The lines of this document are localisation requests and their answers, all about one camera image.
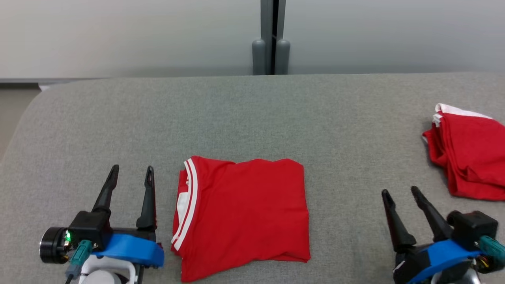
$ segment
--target blue plastic bracket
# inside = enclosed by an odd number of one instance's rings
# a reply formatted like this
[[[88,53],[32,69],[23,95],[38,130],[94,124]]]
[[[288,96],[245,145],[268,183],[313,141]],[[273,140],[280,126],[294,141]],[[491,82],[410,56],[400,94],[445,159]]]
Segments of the blue plastic bracket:
[[[165,252],[157,243],[128,234],[113,234],[104,251],[92,254],[126,260],[147,267],[162,267],[165,262]]]
[[[426,248],[430,258],[431,266],[425,268],[416,277],[412,278],[409,283],[421,282],[437,272],[443,271],[460,262],[466,261],[469,258],[476,258],[483,254],[482,251],[467,251],[460,247],[453,240],[444,240],[436,242]]]

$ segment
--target white trim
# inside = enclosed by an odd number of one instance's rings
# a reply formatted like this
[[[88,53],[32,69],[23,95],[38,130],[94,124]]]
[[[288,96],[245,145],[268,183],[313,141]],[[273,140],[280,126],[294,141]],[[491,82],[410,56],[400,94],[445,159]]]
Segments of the white trim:
[[[446,104],[437,104],[435,106],[435,111],[436,112],[441,111],[442,113],[450,113],[450,114],[457,114],[457,115],[464,115],[464,116],[475,116],[475,117],[483,117],[483,118],[492,119],[491,117],[489,117],[487,115],[483,115],[483,114],[480,114],[477,112],[462,110],[460,108],[453,107],[453,106],[446,105]]]
[[[181,236],[177,238],[177,241],[174,243],[174,248],[178,251],[181,247],[182,242],[184,241],[184,238],[186,237],[186,234],[188,232],[189,226],[191,225],[191,221],[193,220],[193,215],[194,215],[194,210],[196,207],[196,199],[198,198],[198,176],[196,174],[196,168],[193,164],[192,159],[187,160],[189,164],[189,169],[191,170],[191,175],[193,177],[193,190],[192,190],[192,196],[191,196],[191,203],[189,204],[189,212],[186,217],[186,222],[184,223],[184,226],[182,228]]]
[[[179,234],[181,233],[182,225],[183,225],[183,222],[184,222],[184,217],[186,217],[186,215],[188,213],[188,208],[189,208],[189,199],[190,199],[190,196],[191,196],[191,173],[189,172],[189,165],[188,165],[187,161],[184,161],[184,167],[186,168],[186,173],[188,174],[188,195],[187,195],[188,198],[187,198],[187,201],[186,201],[186,206],[185,206],[185,209],[184,209],[184,214],[181,214],[182,212],[177,212],[178,216],[182,215],[183,217],[179,218],[179,219],[182,219],[182,221],[179,222],[179,227],[177,228],[177,232],[175,232],[175,235],[172,237],[172,240],[170,241],[171,243],[174,243],[177,240],[177,236],[179,236]]]
[[[179,198],[177,199],[177,219],[179,219],[179,224],[184,221],[184,216],[182,213],[187,212],[188,210],[188,200],[189,194],[188,192],[179,193]]]
[[[432,122],[435,123],[435,126],[436,127],[440,127],[440,119],[442,118],[443,116],[441,116],[440,114],[434,114],[433,115],[433,120]]]

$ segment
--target gray fabric surface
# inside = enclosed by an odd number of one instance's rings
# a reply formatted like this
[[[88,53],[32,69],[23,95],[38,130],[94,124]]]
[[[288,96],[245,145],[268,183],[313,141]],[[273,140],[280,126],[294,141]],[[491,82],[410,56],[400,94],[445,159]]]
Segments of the gray fabric surface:
[[[253,262],[208,282],[389,283],[394,263],[380,192],[390,190],[418,243],[431,241],[410,186],[446,216],[481,210],[502,226],[503,203],[451,197],[428,162],[421,133],[436,103],[505,122],[504,74],[293,75],[107,79],[54,86],[24,113],[0,168],[0,271],[4,283],[60,283],[43,264],[42,234],[90,210],[121,167],[112,226],[133,227],[143,178],[155,169],[157,235],[165,267],[145,283],[180,281],[169,251],[178,171],[191,155],[236,162],[291,158],[305,167],[312,260]],[[504,273],[484,275],[502,283]]]

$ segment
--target white wall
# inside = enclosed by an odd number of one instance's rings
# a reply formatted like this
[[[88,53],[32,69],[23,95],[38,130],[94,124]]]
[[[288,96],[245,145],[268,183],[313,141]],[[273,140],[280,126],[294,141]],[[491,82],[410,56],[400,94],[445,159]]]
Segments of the white wall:
[[[503,0],[287,0],[289,73],[505,70]]]
[[[3,0],[0,79],[247,75],[260,1]]]

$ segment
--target red t-shirt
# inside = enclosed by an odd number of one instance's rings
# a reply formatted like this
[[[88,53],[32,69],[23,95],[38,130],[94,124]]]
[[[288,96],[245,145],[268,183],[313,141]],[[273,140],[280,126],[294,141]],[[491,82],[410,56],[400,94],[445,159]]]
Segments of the red t-shirt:
[[[452,195],[505,201],[505,126],[461,111],[440,111],[439,127],[423,133],[430,159],[444,168]]]
[[[253,260],[310,259],[302,165],[193,156],[184,166],[172,238],[183,282]]]

